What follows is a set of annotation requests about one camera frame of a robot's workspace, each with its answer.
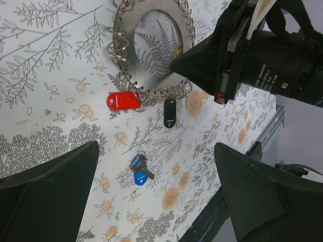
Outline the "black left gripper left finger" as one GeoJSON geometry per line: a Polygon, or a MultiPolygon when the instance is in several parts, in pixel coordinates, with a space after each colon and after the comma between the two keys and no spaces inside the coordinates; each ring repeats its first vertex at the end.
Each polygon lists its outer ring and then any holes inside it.
{"type": "Polygon", "coordinates": [[[98,157],[91,141],[1,178],[1,241],[76,241],[98,157]]]}

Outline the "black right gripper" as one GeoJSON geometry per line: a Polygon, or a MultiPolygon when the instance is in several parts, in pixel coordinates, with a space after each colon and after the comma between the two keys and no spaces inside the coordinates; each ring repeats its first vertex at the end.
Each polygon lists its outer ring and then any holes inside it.
{"type": "Polygon", "coordinates": [[[213,43],[204,40],[170,63],[170,70],[197,85],[216,103],[235,99],[242,84],[274,92],[285,63],[285,48],[265,31],[277,1],[231,1],[218,19],[213,43]]]}

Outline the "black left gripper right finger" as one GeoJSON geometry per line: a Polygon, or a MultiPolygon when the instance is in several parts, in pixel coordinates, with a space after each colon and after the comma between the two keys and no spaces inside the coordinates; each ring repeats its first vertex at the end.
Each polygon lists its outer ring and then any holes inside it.
{"type": "Polygon", "coordinates": [[[223,143],[214,156],[237,241],[322,241],[322,183],[223,143]]]}

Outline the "silver key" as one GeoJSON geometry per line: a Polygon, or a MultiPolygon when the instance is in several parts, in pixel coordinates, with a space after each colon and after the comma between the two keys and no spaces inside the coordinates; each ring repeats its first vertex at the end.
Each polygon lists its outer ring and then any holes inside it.
{"type": "Polygon", "coordinates": [[[186,83],[184,85],[184,91],[185,91],[185,104],[186,104],[186,108],[189,108],[189,94],[192,91],[192,86],[190,84],[190,82],[186,83]]]}

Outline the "black key tag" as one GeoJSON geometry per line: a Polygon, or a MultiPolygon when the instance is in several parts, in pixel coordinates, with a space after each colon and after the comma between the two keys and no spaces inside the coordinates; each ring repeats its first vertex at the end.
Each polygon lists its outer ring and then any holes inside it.
{"type": "Polygon", "coordinates": [[[171,129],[176,123],[176,106],[174,98],[167,98],[164,101],[164,126],[171,129]]]}

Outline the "red key tag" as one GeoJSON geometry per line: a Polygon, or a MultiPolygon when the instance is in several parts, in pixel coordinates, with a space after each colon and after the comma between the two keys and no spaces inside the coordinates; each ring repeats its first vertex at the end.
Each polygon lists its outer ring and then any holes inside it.
{"type": "Polygon", "coordinates": [[[106,104],[111,110],[129,110],[141,107],[138,92],[113,92],[107,97],[106,104]]]}

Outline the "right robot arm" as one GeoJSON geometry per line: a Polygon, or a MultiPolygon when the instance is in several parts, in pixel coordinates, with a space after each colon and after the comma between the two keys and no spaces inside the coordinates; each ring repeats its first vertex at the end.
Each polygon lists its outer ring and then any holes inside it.
{"type": "Polygon", "coordinates": [[[213,34],[170,69],[218,104],[245,84],[322,107],[322,34],[302,1],[231,1],[213,34]]]}

